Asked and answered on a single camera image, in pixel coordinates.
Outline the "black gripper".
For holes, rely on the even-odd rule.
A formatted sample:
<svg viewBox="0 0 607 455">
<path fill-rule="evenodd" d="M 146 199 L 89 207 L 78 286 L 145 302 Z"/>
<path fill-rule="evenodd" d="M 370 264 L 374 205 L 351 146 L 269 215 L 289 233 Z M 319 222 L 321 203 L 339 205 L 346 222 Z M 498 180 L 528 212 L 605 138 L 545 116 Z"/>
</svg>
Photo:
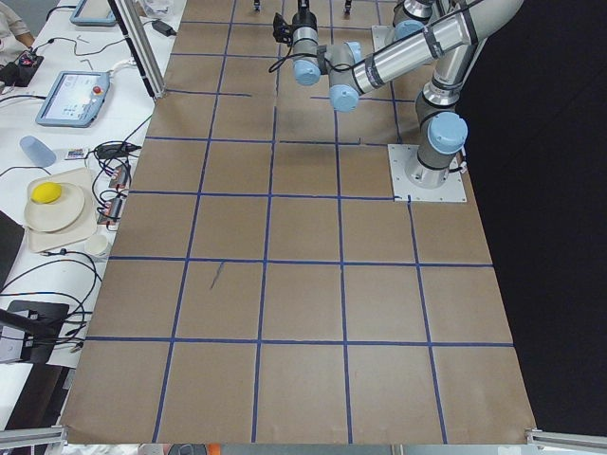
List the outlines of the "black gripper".
<svg viewBox="0 0 607 455">
<path fill-rule="evenodd" d="M 297 12 L 293 15 L 291 26 L 293 29 L 301 27 L 317 28 L 317 17 L 311 11 L 308 0 L 298 0 Z"/>
</svg>

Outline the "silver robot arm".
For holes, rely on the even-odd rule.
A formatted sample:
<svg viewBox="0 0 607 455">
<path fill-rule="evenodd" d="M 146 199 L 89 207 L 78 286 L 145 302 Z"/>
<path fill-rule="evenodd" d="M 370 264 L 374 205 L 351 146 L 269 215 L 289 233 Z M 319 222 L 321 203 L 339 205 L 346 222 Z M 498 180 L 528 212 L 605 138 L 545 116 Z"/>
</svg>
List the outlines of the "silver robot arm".
<svg viewBox="0 0 607 455">
<path fill-rule="evenodd" d="M 451 12 L 454 1 L 402 0 L 393 9 L 393 28 L 391 42 L 406 38 L 426 25 L 437 22 Z"/>
<path fill-rule="evenodd" d="M 301 1 L 291 22 L 275 14 L 273 37 L 288 46 L 298 84 L 328 78 L 329 99 L 338 112 L 353 111 L 362 95 L 434 63 L 431 80 L 415 101 L 421 143 L 405 164 L 414 185 L 433 190 L 445 183 L 468 136 L 466 122 L 454 109 L 475 56 L 521 6 L 520 1 L 452 1 L 442 9 L 438 1 L 400 1 L 383 47 L 363 56 L 357 42 L 320 45 L 317 18 Z"/>
</svg>

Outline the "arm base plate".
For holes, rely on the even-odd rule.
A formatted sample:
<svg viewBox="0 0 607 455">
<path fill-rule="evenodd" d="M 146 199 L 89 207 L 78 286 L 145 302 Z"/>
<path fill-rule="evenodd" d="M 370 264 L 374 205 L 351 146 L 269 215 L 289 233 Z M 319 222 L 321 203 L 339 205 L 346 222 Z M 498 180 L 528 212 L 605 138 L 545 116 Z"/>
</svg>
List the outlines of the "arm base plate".
<svg viewBox="0 0 607 455">
<path fill-rule="evenodd" d="M 395 39 L 395 28 L 393 26 L 371 27 L 373 50 L 378 51 L 390 45 Z"/>
<path fill-rule="evenodd" d="M 389 144 L 393 198 L 400 202 L 466 203 L 462 173 L 454 158 L 444 170 L 424 167 L 415 144 Z"/>
</svg>

